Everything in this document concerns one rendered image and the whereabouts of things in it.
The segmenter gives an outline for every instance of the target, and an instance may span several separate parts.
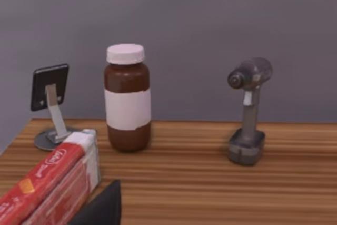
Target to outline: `gray wall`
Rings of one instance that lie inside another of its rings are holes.
[[[48,116],[29,111],[41,66],[71,66],[65,117],[104,118],[105,50],[124,42],[145,46],[155,119],[240,120],[226,76],[264,56],[262,121],[337,121],[337,0],[0,0],[0,152]]]

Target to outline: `cordless drill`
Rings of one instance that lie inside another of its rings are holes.
[[[243,123],[229,141],[229,159],[240,165],[254,165],[263,153],[265,134],[256,130],[260,89],[272,76],[272,65],[257,57],[242,62],[228,76],[228,84],[244,90]]]

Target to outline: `white bottle cap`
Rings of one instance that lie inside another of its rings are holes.
[[[112,64],[128,65],[144,61],[144,47],[136,44],[119,44],[108,47],[106,60]]]

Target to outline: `bottle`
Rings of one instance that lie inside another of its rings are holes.
[[[108,138],[122,152],[146,149],[151,139],[150,72],[144,48],[119,44],[107,49],[104,71]]]

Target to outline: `red box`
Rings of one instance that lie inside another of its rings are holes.
[[[66,225],[100,180],[96,132],[72,133],[0,199],[0,225]]]

